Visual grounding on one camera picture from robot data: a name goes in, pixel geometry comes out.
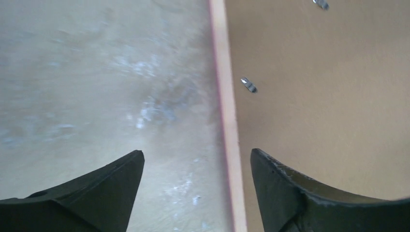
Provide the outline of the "pink wooden picture frame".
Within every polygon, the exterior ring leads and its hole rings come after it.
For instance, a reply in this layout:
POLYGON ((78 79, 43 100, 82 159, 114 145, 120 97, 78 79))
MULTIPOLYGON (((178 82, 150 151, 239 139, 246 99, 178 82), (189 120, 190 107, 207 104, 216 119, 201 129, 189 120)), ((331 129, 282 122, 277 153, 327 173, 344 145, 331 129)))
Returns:
POLYGON ((233 230, 235 232, 247 232, 248 227, 226 5, 224 0, 210 0, 209 7, 220 95, 220 111, 231 198, 233 230))

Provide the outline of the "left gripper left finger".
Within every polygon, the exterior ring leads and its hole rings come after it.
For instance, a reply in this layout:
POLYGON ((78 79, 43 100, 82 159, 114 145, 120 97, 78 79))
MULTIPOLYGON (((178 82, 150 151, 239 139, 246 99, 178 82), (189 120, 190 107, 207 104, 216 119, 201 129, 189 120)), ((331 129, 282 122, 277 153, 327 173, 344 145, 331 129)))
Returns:
POLYGON ((2 232, 125 232, 145 158, 135 150, 26 198, 0 202, 2 232))

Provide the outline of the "brown cardboard backing board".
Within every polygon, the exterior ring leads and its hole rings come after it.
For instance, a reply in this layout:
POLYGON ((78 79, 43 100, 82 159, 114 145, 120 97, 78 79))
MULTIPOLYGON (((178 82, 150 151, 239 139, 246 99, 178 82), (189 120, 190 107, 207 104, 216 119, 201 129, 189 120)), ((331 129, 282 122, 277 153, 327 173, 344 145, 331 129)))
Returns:
POLYGON ((263 230, 253 148, 348 192, 410 195, 410 3, 328 4, 225 3, 250 232, 263 230))

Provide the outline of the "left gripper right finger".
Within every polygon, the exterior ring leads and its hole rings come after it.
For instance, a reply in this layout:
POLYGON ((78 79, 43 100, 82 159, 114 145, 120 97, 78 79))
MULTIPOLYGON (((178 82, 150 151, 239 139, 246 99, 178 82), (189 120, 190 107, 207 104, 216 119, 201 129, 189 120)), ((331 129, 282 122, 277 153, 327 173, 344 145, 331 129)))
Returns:
POLYGON ((343 191, 252 149, 251 171, 266 232, 407 232, 410 201, 343 191))

